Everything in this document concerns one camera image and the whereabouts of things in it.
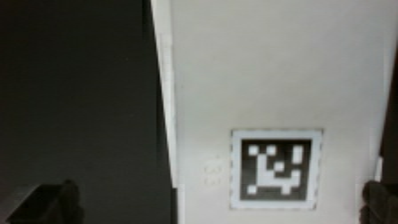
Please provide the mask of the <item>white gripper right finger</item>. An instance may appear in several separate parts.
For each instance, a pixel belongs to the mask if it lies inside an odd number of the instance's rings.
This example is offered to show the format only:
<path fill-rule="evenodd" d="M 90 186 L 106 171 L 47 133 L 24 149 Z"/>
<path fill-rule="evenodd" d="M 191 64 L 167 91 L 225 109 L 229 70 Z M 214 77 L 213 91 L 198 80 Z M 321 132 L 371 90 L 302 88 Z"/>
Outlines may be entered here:
<path fill-rule="evenodd" d="M 367 181 L 362 201 L 360 224 L 398 224 L 398 184 Z"/>

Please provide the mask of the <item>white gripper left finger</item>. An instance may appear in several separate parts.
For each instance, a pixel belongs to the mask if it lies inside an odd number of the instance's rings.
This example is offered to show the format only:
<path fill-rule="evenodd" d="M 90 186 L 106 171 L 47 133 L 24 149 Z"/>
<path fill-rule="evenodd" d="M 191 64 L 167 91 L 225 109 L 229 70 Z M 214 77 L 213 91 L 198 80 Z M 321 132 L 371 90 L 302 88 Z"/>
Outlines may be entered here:
<path fill-rule="evenodd" d="M 71 180 L 14 190 L 0 202 L 0 224 L 81 224 L 79 189 Z"/>

